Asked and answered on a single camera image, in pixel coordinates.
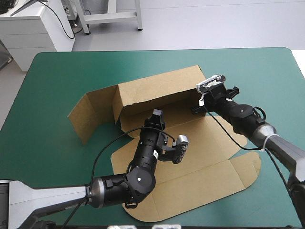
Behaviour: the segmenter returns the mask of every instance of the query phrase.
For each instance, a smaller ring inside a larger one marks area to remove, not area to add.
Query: cardboard
[[[88,92],[68,118],[83,144],[97,126],[119,118],[123,131],[142,126],[155,108],[171,115],[166,125],[172,126],[199,116],[192,115],[189,108],[198,103],[200,95],[195,85],[203,79],[197,65]],[[174,110],[179,110],[180,115],[172,116]]]
[[[217,119],[240,145],[246,145],[246,138],[235,134],[221,117]],[[187,135],[189,148],[177,165],[158,162],[155,189],[136,209],[125,209],[132,217],[144,222],[161,221],[245,190],[257,179],[259,155],[250,152],[229,160],[239,148],[211,117],[172,126],[166,131],[173,136]],[[138,141],[136,137],[112,154],[115,174],[126,171]]]
[[[68,116],[84,144],[98,125],[120,120],[122,130],[128,131],[142,126],[153,109],[163,110],[166,132],[188,137],[190,144],[183,161],[177,165],[158,162],[153,192],[136,209],[125,209],[138,220],[170,218],[242,191],[258,177],[261,162],[256,152],[230,159],[238,146],[211,117],[191,113],[190,108],[200,98],[195,85],[202,80],[200,68],[192,66],[113,85],[86,93]],[[221,117],[217,119],[240,145],[246,145],[245,137],[233,133]],[[134,139],[113,153],[115,174],[125,173],[139,132],[130,133]]]

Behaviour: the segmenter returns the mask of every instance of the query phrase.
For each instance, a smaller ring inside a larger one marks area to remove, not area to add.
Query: white floor
[[[136,22],[91,25],[76,35],[73,51],[287,47],[305,75],[305,0],[142,0]],[[84,0],[100,12],[107,4]],[[133,0],[118,0],[121,11]],[[0,70],[0,128],[25,73],[15,62]]]

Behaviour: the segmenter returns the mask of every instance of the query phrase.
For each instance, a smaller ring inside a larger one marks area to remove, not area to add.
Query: black robotic arm
[[[139,129],[140,140],[124,174],[95,177],[89,186],[40,189],[20,181],[0,180],[0,229],[47,228],[47,224],[37,224],[37,219],[76,205],[101,208],[124,203],[126,208],[137,207],[155,187],[157,161],[180,163],[188,147],[183,135],[173,140],[172,147],[167,146],[160,110],[154,110]]]
[[[202,97],[199,106],[192,112],[216,112],[232,125],[235,133],[247,137],[257,149],[269,150],[290,171],[285,185],[305,228],[305,151],[281,138],[276,129],[266,122],[261,108],[234,102],[232,99],[239,94],[239,89],[227,90],[224,82],[223,75],[215,75],[197,84],[197,91]]]

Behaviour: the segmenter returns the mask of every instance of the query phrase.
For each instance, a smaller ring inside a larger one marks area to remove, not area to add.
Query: white desk
[[[13,9],[0,15],[0,40],[22,71],[29,69],[36,54],[71,51],[75,40],[66,36],[54,13],[40,2],[11,17],[25,2],[26,0],[19,0]],[[57,13],[65,30],[72,37],[73,32],[61,0],[49,0],[47,5]]]

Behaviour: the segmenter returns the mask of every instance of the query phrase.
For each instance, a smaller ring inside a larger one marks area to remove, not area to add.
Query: green tabletop
[[[238,103],[263,108],[282,137],[305,148],[305,80],[286,48],[48,52],[35,57],[0,131],[0,177],[31,187],[88,183],[95,156],[122,132],[119,124],[104,124],[83,146],[67,118],[77,101],[88,91],[196,64],[207,78],[224,74],[227,88],[240,88]],[[101,156],[97,176],[112,174],[111,153],[129,141],[129,137],[119,140]],[[259,154],[261,173],[247,190],[162,223],[300,225],[273,164],[266,153]],[[70,212],[45,219],[62,224]],[[133,219],[121,206],[82,207],[70,221],[70,225],[113,224],[150,225]]]

